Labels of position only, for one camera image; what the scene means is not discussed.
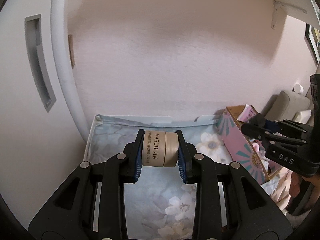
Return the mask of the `person's right hand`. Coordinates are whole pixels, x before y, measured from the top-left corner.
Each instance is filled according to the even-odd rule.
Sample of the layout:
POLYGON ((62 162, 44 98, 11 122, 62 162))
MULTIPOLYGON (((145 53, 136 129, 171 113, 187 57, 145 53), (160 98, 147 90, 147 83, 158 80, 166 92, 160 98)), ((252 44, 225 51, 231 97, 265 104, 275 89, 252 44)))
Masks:
POLYGON ((292 197, 297 197, 298 194, 300 193, 300 185, 303 180, 310 182, 314 186, 312 194, 310 196, 310 200, 313 202, 316 202, 319 198, 319 174, 316 174, 308 178, 308 177, 300 176, 295 172, 292 172, 289 194, 292 197))

